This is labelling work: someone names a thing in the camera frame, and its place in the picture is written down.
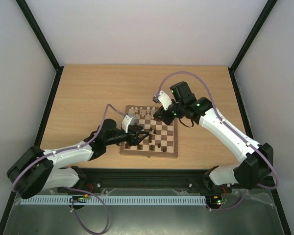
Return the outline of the wooden chess board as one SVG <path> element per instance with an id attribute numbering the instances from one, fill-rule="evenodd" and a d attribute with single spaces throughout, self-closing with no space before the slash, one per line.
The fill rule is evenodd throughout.
<path id="1" fill-rule="evenodd" d="M 170 125 L 155 120 L 153 114 L 158 110 L 155 106 L 127 105 L 125 112 L 135 114 L 136 123 L 149 131 L 149 145 L 120 147 L 121 155 L 177 158 L 178 156 L 178 123 L 175 119 Z"/>

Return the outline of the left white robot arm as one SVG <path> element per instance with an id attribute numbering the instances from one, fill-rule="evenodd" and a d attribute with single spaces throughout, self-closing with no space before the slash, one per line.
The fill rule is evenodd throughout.
<path id="1" fill-rule="evenodd" d="M 114 120 L 105 119 L 89 137 L 62 149 L 30 147 L 6 173 L 13 191 L 28 199 L 48 188 L 82 188 L 86 177 L 74 163 L 99 158 L 109 145 L 138 146 L 149 136 L 135 121 L 127 117 L 124 121 L 125 128 L 119 129 Z"/>

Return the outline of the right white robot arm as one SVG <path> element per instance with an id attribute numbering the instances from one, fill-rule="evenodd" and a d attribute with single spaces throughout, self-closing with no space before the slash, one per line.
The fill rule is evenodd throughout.
<path id="1" fill-rule="evenodd" d="M 238 164 L 214 166 L 203 176 L 204 187 L 216 191 L 221 185 L 239 184 L 245 189 L 257 186 L 271 173 L 269 164 L 273 161 L 273 148 L 259 144 L 236 128 L 214 109 L 212 102 L 201 97 L 197 99 L 186 82 L 170 87 L 174 98 L 164 91 L 157 93 L 153 101 L 161 107 L 154 113 L 157 120 L 170 125 L 176 118 L 187 118 L 210 131 L 234 154 Z"/>

